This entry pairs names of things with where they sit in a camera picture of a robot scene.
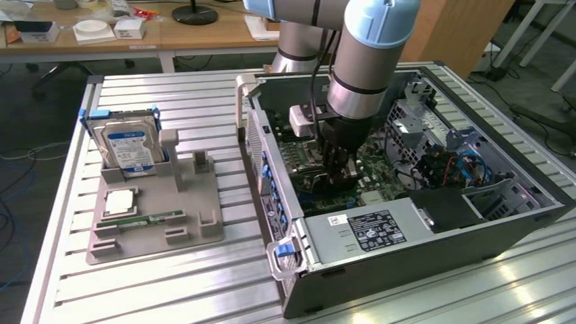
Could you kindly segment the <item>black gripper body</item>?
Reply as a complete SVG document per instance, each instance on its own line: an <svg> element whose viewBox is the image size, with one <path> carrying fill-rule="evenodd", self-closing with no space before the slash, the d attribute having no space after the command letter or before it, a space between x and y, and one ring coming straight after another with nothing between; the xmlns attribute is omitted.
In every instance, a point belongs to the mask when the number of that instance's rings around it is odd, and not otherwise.
<svg viewBox="0 0 576 324"><path fill-rule="evenodd" d="M372 129L372 118L333 117L321 121L320 154L324 159L356 158Z"/></svg>

